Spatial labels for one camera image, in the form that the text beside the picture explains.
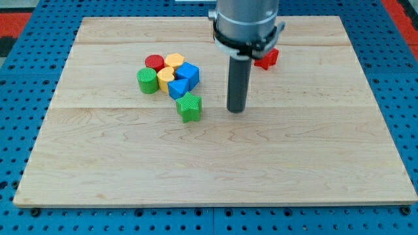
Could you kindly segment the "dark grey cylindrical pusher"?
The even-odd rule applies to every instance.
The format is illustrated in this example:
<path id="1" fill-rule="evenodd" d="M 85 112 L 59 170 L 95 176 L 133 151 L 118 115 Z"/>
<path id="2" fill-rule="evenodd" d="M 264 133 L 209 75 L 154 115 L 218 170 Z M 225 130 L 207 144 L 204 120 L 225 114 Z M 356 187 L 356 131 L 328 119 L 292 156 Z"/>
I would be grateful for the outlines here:
<path id="1" fill-rule="evenodd" d="M 229 59 L 229 76 L 227 82 L 227 109 L 232 113 L 245 110 L 248 94 L 251 60 Z"/>

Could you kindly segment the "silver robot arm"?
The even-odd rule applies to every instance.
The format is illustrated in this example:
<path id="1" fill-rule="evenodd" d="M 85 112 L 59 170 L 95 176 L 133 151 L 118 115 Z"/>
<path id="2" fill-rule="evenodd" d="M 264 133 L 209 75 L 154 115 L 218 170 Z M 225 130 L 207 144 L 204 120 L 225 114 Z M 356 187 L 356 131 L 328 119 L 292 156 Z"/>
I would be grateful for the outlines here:
<path id="1" fill-rule="evenodd" d="M 275 47 L 285 22 L 276 23 L 279 0 L 217 0 L 208 11 L 216 46 L 229 56 L 227 109 L 241 113 L 246 100 L 251 64 Z"/>

